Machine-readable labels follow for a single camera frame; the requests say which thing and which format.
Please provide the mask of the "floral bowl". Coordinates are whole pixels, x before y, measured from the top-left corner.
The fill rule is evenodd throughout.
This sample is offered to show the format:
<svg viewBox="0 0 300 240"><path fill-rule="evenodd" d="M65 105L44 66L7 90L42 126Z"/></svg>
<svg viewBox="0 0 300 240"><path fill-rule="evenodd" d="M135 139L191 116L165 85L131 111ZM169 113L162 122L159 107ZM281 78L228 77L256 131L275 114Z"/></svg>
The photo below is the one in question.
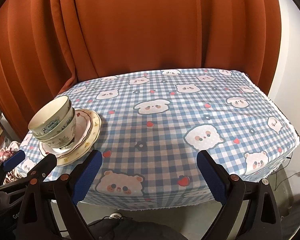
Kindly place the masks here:
<svg viewBox="0 0 300 240"><path fill-rule="evenodd" d="M70 105L70 99L66 95L53 99L33 116L28 124L28 129L37 136L48 133L66 116Z"/></svg>
<svg viewBox="0 0 300 240"><path fill-rule="evenodd" d="M47 140L51 137L54 137L55 135L63 131L66 128L66 126L68 126L68 124L70 124L74 115L75 110L73 107L71 107L66 116L54 128L48 129L47 127L45 127L43 133L36 134L33 132L33 135L39 140Z"/></svg>
<svg viewBox="0 0 300 240"><path fill-rule="evenodd" d="M74 138L76 132L76 116L61 130L57 135L46 139L39 140L40 142L50 146L51 148L63 148L68 145Z"/></svg>

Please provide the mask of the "red-trimmed small plate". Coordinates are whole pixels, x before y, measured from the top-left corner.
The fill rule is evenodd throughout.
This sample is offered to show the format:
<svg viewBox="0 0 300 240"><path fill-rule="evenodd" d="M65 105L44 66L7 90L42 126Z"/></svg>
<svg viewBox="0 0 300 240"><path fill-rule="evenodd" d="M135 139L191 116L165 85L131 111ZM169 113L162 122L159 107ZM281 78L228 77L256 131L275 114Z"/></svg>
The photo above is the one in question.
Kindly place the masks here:
<svg viewBox="0 0 300 240"><path fill-rule="evenodd" d="M91 130L91 118L89 114L81 109L75 110L76 117L76 132L71 143L63 148L52 148L46 144L39 142L39 150L42 156L46 156L49 153L54 154L57 158L63 155L68 155L70 152L77 149L88 136Z"/></svg>

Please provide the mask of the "large round yellow-flower plate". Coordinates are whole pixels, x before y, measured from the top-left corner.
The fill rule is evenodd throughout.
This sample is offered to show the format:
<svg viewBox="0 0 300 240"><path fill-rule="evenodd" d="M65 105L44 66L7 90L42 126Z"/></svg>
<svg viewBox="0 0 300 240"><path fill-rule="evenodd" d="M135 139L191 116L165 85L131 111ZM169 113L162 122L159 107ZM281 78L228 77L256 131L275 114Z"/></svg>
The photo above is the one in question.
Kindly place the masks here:
<svg viewBox="0 0 300 240"><path fill-rule="evenodd" d="M71 148L71 151L61 157L57 157L57 166L69 165L83 157L93 146L100 135L101 118L92 110L76 110L77 127L83 125L83 134L79 136L77 145Z"/></svg>

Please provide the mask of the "pink white cloth bundle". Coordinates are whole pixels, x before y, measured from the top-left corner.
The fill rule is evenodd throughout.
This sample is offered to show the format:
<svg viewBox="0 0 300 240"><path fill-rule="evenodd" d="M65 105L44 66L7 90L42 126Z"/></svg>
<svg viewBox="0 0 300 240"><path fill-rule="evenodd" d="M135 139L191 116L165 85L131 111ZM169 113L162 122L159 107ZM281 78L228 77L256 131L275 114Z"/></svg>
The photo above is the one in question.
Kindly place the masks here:
<svg viewBox="0 0 300 240"><path fill-rule="evenodd" d="M0 149L0 163L12 157L20 147L20 143L17 141L12 141L9 146ZM20 172L14 168L11 172L6 174L3 184L8 184L21 179L23 176Z"/></svg>

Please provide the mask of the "white shoe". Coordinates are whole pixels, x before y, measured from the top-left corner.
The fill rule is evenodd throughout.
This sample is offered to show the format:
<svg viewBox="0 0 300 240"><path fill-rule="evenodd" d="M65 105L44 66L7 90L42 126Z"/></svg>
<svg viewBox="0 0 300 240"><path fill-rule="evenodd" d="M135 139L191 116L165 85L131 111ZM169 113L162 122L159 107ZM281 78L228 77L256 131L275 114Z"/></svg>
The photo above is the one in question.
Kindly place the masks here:
<svg viewBox="0 0 300 240"><path fill-rule="evenodd" d="M109 217L113 218L113 219L121 219L123 217L123 215L121 215L118 212L115 212L115 213L112 213Z"/></svg>

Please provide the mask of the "blue checkered cartoon tablecloth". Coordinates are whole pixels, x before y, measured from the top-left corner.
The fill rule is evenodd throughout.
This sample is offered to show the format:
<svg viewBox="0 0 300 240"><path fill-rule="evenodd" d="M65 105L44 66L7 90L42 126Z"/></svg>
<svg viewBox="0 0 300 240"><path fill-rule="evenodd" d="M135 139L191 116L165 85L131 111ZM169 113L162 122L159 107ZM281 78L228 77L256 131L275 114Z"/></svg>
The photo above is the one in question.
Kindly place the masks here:
<svg viewBox="0 0 300 240"><path fill-rule="evenodd" d="M65 92L78 129L97 127L47 176L71 172L91 150L102 166L84 201L123 210L197 205L212 199L197 154L228 173L260 181L300 144L293 125L244 73L168 69L102 77Z"/></svg>

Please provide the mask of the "orange curtain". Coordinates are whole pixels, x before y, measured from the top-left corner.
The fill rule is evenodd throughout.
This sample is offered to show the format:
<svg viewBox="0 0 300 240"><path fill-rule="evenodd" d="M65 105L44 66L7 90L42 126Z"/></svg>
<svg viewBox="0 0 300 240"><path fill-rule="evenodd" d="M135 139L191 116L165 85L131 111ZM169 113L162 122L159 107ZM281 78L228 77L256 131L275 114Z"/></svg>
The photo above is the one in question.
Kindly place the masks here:
<svg viewBox="0 0 300 240"><path fill-rule="evenodd" d="M74 84L165 68L223 68L270 91L279 0L0 0L0 108L19 138Z"/></svg>

